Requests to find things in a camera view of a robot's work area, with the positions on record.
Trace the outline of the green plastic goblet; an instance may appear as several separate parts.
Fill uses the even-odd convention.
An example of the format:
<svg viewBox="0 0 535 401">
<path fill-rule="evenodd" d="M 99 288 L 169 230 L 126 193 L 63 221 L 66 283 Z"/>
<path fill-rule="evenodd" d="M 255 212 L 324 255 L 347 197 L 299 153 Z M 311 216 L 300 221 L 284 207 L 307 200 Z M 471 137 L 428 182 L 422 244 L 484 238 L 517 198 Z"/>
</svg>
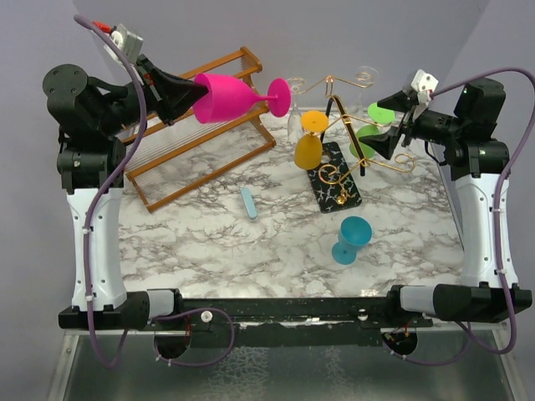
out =
<svg viewBox="0 0 535 401">
<path fill-rule="evenodd" d="M 395 120 L 395 112 L 390 109 L 384 109 L 379 107 L 377 103 L 372 103 L 367 108 L 367 115 L 369 120 L 373 121 L 374 124 L 365 123 L 355 132 L 355 137 L 359 142 L 360 149 L 363 152 L 363 155 L 367 159 L 371 159 L 375 155 L 375 151 L 370 148 L 368 145 L 365 145 L 361 142 L 361 139 L 367 136 L 375 136 L 380 134 L 381 126 L 388 126 Z"/>
</svg>

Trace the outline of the pink plastic goblet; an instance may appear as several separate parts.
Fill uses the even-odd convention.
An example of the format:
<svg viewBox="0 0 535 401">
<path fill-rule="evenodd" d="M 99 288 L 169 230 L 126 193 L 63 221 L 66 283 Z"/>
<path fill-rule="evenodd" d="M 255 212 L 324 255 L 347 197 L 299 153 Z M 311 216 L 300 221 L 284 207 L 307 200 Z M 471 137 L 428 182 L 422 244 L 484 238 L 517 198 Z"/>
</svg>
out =
<svg viewBox="0 0 535 401">
<path fill-rule="evenodd" d="M 282 117 L 292 104 L 289 84 L 283 78 L 274 79 L 266 95 L 257 94 L 242 80 L 230 75 L 198 74 L 193 82 L 204 85 L 208 90 L 192 107 L 201 124 L 238 119 L 261 101 L 267 101 L 272 115 Z"/>
</svg>

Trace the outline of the orange plastic goblet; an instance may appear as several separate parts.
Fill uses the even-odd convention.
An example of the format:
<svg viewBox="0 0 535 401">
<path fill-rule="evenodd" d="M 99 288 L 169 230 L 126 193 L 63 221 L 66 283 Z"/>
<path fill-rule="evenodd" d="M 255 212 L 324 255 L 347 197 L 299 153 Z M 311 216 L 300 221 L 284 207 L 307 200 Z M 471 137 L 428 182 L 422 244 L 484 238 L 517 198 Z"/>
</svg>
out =
<svg viewBox="0 0 535 401">
<path fill-rule="evenodd" d="M 321 162 L 323 145 L 318 134 L 329 127 L 329 119 L 325 113 L 309 110 L 301 117 L 303 137 L 298 141 L 294 152 L 294 163 L 302 170 L 313 170 Z"/>
</svg>

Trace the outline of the blue plastic goblet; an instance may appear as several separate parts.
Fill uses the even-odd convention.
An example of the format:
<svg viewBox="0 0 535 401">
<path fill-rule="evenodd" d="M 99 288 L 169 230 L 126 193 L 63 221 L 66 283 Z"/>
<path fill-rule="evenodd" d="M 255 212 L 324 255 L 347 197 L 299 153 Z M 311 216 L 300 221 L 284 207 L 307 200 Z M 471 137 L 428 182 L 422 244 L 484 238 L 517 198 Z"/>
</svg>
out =
<svg viewBox="0 0 535 401">
<path fill-rule="evenodd" d="M 345 218 L 338 231 L 338 241 L 332 247 L 333 259 L 341 265 L 350 265 L 358 252 L 369 244 L 373 230 L 366 219 L 359 216 Z"/>
</svg>

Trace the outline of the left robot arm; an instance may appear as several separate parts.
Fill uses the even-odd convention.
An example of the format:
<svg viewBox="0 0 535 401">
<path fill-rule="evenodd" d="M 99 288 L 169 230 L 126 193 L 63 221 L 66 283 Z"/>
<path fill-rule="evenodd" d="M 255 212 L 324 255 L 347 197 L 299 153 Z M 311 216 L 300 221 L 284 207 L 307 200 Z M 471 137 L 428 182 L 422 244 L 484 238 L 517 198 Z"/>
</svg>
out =
<svg viewBox="0 0 535 401">
<path fill-rule="evenodd" d="M 153 318 L 172 330 L 184 321 L 177 290 L 127 292 L 120 273 L 118 222 L 124 188 L 126 145 L 118 134 L 146 114 L 173 124 L 207 94 L 196 84 L 137 58 L 135 80 L 119 86 L 66 63 L 43 79 L 49 113 L 59 123 L 57 169 L 74 223 L 75 284 L 69 307 L 59 314 L 63 329 L 141 330 Z"/>
</svg>

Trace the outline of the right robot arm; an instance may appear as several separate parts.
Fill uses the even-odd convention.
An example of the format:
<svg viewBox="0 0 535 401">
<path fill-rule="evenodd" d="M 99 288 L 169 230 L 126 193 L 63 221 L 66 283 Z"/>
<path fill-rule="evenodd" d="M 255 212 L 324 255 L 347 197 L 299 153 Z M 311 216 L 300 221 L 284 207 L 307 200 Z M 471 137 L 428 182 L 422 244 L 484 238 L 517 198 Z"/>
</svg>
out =
<svg viewBox="0 0 535 401">
<path fill-rule="evenodd" d="M 458 285 L 401 286 L 384 306 L 385 320 L 402 327 L 415 312 L 443 321 L 501 322 L 532 306 L 532 293 L 518 286 L 507 238 L 507 189 L 500 183 L 510 160 L 507 145 L 493 138 L 506 100 L 503 84 L 473 79 L 465 84 L 451 115 L 428 110 L 436 80 L 419 82 L 378 101 L 400 112 L 400 124 L 362 141 L 390 159 L 397 145 L 424 140 L 443 146 L 461 206 L 463 267 Z"/>
</svg>

